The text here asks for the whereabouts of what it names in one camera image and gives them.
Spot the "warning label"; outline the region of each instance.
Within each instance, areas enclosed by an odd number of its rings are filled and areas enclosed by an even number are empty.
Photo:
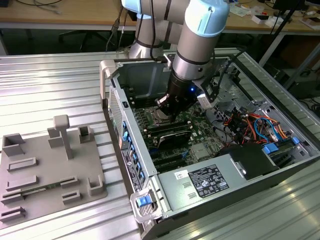
[[[201,198],[208,197],[229,188],[215,164],[191,171],[188,174]]]

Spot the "wooden desk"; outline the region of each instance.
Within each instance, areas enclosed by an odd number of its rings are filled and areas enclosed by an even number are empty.
[[[21,0],[32,3],[32,0]],[[56,3],[56,10],[61,14],[43,10],[36,6],[28,6],[11,0],[9,7],[0,8],[0,28],[3,23],[37,23],[37,24],[83,24],[107,25],[114,24],[120,9],[120,0],[63,0]],[[130,17],[128,26],[135,26]]]
[[[28,6],[11,0],[9,7],[0,8],[0,29],[110,30],[118,17],[120,0],[63,0],[56,5],[57,10],[62,14],[55,14],[36,6]],[[248,5],[250,7],[262,6],[269,15],[273,15],[275,11],[257,0]],[[125,14],[122,13],[120,26],[124,22],[124,17]],[[261,65],[265,64],[285,35],[320,35],[320,31],[314,31],[299,19],[300,17],[294,16],[293,21],[284,27],[261,59]],[[135,25],[136,22],[128,17],[125,30],[134,31]],[[251,16],[240,17],[230,12],[224,33],[269,34],[270,31],[270,27],[253,22]],[[3,54],[3,51],[0,37],[0,55]]]
[[[271,7],[267,6],[264,3],[258,2],[257,0],[252,1],[251,3],[248,3],[251,8],[254,6],[259,6],[264,8],[264,12],[267,12],[269,16],[273,16],[274,12],[277,12],[277,10],[272,9]],[[292,17],[292,21],[290,23],[287,23],[285,27],[283,28],[283,32],[286,34],[292,34],[292,35],[320,35],[320,31],[315,31],[312,28],[306,26],[302,22],[300,22],[301,16],[294,16]],[[271,31],[271,27],[265,25],[265,24],[257,24],[254,21],[251,20],[250,15],[246,15],[244,17],[240,17],[238,15],[235,15],[233,13],[229,13],[229,17],[226,22],[225,29],[227,31],[254,31],[254,32],[261,32],[261,34],[269,34]]]

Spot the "blue cable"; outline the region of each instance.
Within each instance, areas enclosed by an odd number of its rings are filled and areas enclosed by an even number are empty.
[[[280,136],[280,134],[277,133],[277,131],[276,131],[274,125],[271,123],[271,121],[269,121],[268,119],[266,119],[266,118],[264,118],[264,117],[260,117],[260,118],[258,118],[257,120],[255,120],[255,122],[254,122],[254,130],[255,130],[256,134],[258,134],[260,137],[264,138],[264,139],[266,140],[266,142],[269,143],[268,138],[267,138],[266,136],[260,134],[260,132],[259,132],[258,129],[257,129],[257,122],[258,122],[259,119],[265,120],[265,121],[271,126],[271,128],[272,128],[274,134],[276,135],[276,137],[277,137],[278,139],[283,140],[283,138]]]

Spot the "blue latch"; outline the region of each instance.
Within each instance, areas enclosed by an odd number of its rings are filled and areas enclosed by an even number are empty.
[[[140,172],[140,177],[141,177],[141,179],[145,179],[145,174],[144,174],[144,172],[142,171],[142,172]]]
[[[138,162],[136,166],[138,167],[138,171],[139,171],[141,169],[140,162]]]
[[[266,154],[270,154],[272,152],[278,151],[279,148],[274,143],[269,143],[264,145],[264,148],[262,149]]]
[[[134,162],[134,164],[136,164],[137,163],[137,161],[138,161],[138,156],[137,156],[137,154],[133,154],[133,162]]]
[[[149,204],[152,204],[152,200],[151,200],[151,197],[149,195],[147,195],[147,196],[142,196],[142,197],[138,198],[136,200],[136,203],[138,204],[138,207],[141,208],[141,207],[147,206]]]
[[[300,143],[300,140],[299,140],[296,136],[294,136],[294,137],[292,138],[292,142],[293,142],[295,145],[297,145],[297,144]]]
[[[129,135],[128,131],[125,131],[123,136],[122,136],[123,141],[127,141],[128,135]]]

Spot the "table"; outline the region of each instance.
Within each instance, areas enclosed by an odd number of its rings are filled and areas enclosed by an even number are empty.
[[[0,8],[0,29],[110,30],[118,17],[119,4],[120,0],[63,0],[56,4],[59,7],[59,11],[62,12],[61,15],[58,15],[35,6],[27,6],[11,0],[8,8]],[[248,5],[250,7],[262,6],[269,15],[272,15],[275,11],[257,0],[248,3]],[[267,62],[285,35],[320,35],[320,31],[314,31],[300,22],[299,19],[300,17],[294,16],[293,21],[284,27],[259,64],[263,66]],[[123,23],[124,14],[120,18],[120,26]],[[135,25],[136,22],[128,18],[125,30],[134,31],[136,29]],[[251,20],[250,16],[240,17],[230,13],[223,32],[233,34],[269,34],[270,31],[270,27],[264,24],[256,24]],[[6,50],[1,44],[0,37],[0,55],[5,53]]]
[[[237,52],[234,48],[215,51],[216,55]],[[108,191],[106,198],[1,229],[1,240],[141,239],[100,103],[99,63],[117,57],[125,56],[108,52],[0,59],[0,136],[15,132],[23,138],[45,135],[47,126],[52,126],[52,117],[60,114],[69,115],[71,128],[90,125],[99,146]],[[270,78],[261,67],[253,66],[254,61],[247,54],[239,59],[246,67],[255,69],[259,79]],[[285,94],[278,92],[277,86],[270,87],[270,91],[283,98],[293,113],[298,107],[303,108],[302,103],[284,99]],[[260,94],[253,92],[250,84],[244,83],[243,87],[253,96]],[[312,116],[304,118],[301,114],[296,116],[310,126]],[[159,240],[319,239],[319,198],[320,161],[278,186],[200,218]]]

